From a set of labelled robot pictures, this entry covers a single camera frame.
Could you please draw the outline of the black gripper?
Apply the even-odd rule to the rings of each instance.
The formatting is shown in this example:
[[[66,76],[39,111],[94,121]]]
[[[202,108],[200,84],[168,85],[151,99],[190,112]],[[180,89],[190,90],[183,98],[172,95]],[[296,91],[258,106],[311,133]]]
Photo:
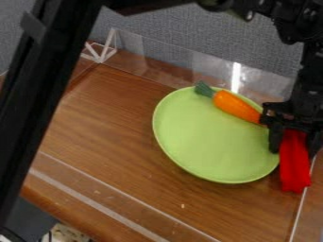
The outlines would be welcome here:
[[[307,148],[312,159],[323,147],[323,93],[294,92],[287,101],[266,102],[260,123],[268,127],[268,150],[272,153],[279,152],[284,128],[311,132]]]

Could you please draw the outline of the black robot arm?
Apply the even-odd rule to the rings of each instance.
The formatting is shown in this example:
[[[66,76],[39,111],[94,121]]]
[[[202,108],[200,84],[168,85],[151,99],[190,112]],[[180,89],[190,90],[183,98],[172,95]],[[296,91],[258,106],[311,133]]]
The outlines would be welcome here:
[[[192,2],[247,22],[262,14],[283,43],[304,45],[291,97],[263,105],[274,115],[260,121],[271,152],[286,129],[308,134],[311,156],[323,147],[323,0],[36,0],[0,90],[0,233],[102,8],[132,15]]]

